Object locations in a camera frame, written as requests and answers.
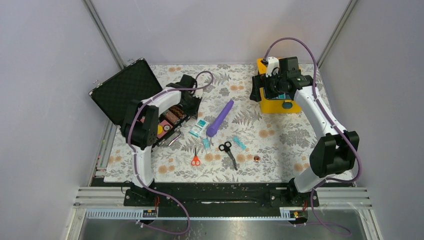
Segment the black scissors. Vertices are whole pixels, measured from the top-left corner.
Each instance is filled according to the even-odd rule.
[[[224,144],[219,145],[219,150],[221,151],[225,151],[226,154],[228,154],[229,158],[232,160],[232,164],[234,164],[234,168],[237,171],[237,164],[236,164],[236,159],[234,158],[233,154],[231,153],[231,142],[226,141]]]

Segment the yellow base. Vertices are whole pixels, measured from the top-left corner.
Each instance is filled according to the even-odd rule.
[[[257,69],[259,74],[265,74],[267,73],[267,66],[265,66],[261,60],[262,58],[256,60]],[[262,98],[259,102],[260,111],[264,114],[295,114],[302,111],[302,108],[293,100],[268,100],[265,99],[264,88],[261,88],[259,91],[260,97]],[[289,109],[283,108],[283,103],[291,103],[292,107]]]

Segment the scissors handle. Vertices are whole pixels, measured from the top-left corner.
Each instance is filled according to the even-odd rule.
[[[199,160],[199,158],[197,156],[195,156],[193,158],[193,160],[191,161],[191,165],[192,166],[200,166],[200,160]]]
[[[224,144],[219,145],[219,150],[221,151],[225,151],[226,153],[228,153],[230,151],[231,148],[231,142],[226,141]]]

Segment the open case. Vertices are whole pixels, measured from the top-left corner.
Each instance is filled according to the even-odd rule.
[[[131,101],[148,99],[162,91],[162,87],[144,58],[140,58],[108,80],[97,85],[89,96],[113,122],[122,127],[128,105]],[[169,142],[167,140],[181,124],[191,116],[174,105],[159,116],[157,140],[153,147]]]

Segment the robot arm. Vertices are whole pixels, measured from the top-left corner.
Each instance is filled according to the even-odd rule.
[[[297,57],[277,59],[269,57],[266,61],[267,71],[252,78],[253,88],[250,99],[256,102],[262,100],[259,89],[263,88],[264,96],[273,99],[280,94],[288,94],[303,110],[318,139],[310,157],[310,167],[300,176],[289,181],[289,199],[298,202],[299,198],[308,196],[313,187],[325,178],[351,170],[355,164],[355,156],[346,142],[327,120],[318,106],[316,98],[323,103],[318,89],[316,98],[313,95],[313,79],[302,75]],[[348,132],[333,116],[324,104],[324,109],[344,132],[355,149],[358,149],[359,137],[355,131]]]
[[[173,87],[166,87],[164,91],[170,90]],[[159,115],[161,115],[163,112],[165,112],[170,107],[179,104],[181,101],[181,92],[180,91],[171,91],[167,92],[166,94],[163,94],[153,100],[148,106],[150,108],[157,109],[157,113],[155,112],[155,115],[157,116],[157,119],[159,119]],[[153,136],[154,139],[156,139],[157,135],[157,128],[158,128],[158,121],[152,121],[154,123],[154,126],[152,126],[152,132],[154,132]],[[139,174],[141,180],[144,184],[149,186],[154,179],[154,173],[152,170],[152,160],[151,160],[151,154],[152,154],[152,144],[147,144],[143,149],[140,146],[133,145],[133,147],[136,149],[137,154],[137,171],[133,169],[134,176],[132,178],[132,182],[137,186],[142,188],[143,186],[140,184],[140,182],[137,180],[136,172]]]
[[[197,116],[201,102],[201,89],[196,90],[194,94],[191,94],[186,90],[170,91],[172,89],[178,88],[192,88],[194,82],[195,79],[191,76],[183,75],[180,82],[170,83],[165,89],[162,90],[162,92],[166,93],[157,96],[155,99],[151,97],[142,101],[133,100],[128,105],[121,127],[121,133],[127,142],[131,124],[134,120],[136,112],[139,110],[143,103],[149,102],[143,108],[140,115],[144,117],[143,123],[137,121],[134,125],[134,129],[131,135],[131,145],[133,148],[135,148],[136,152],[136,159],[133,170],[134,176],[132,178],[132,182],[137,187],[143,188],[142,184],[138,181],[137,176],[140,177],[141,181],[146,186],[149,186],[154,180],[154,173],[151,166],[151,152],[152,145],[157,141],[159,116],[174,105],[181,105],[184,112],[189,116]]]

